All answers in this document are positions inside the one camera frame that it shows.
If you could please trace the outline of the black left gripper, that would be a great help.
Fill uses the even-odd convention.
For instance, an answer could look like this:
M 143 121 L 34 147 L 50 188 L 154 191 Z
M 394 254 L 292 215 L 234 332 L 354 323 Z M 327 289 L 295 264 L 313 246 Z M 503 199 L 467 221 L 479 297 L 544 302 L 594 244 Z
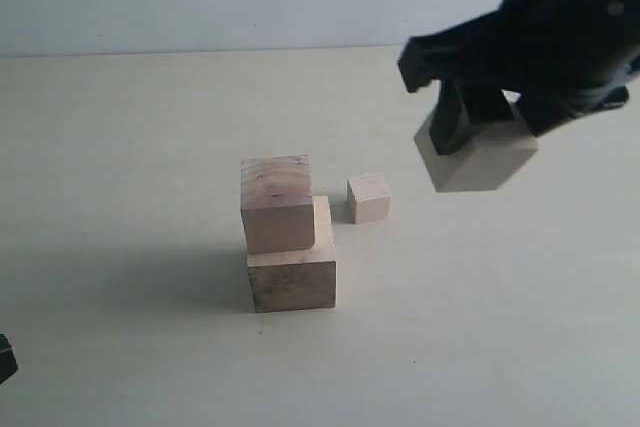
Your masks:
M 4 335 L 0 335 L 0 383 L 3 384 L 18 371 L 13 347 Z

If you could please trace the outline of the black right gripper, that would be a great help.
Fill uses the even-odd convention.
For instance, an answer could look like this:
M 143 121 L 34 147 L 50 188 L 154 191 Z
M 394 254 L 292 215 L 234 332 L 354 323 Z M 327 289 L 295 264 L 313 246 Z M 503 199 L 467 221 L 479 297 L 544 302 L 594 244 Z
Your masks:
M 639 75 L 639 0 L 502 0 L 412 37 L 398 68 L 409 92 L 440 82 L 430 126 L 439 155 L 468 143 L 471 124 L 510 122 L 515 113 L 540 136 L 628 102 Z

